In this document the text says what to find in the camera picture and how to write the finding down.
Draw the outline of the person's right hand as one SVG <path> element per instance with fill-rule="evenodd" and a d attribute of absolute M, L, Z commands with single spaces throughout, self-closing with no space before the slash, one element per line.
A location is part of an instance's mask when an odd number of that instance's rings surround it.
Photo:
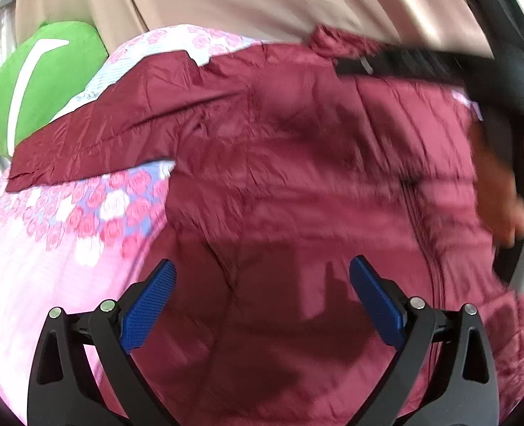
<path fill-rule="evenodd" d="M 518 195 L 515 177 L 487 143 L 481 122 L 469 131 L 476 171 L 477 214 L 497 246 L 513 247 L 524 236 L 524 201 Z"/>

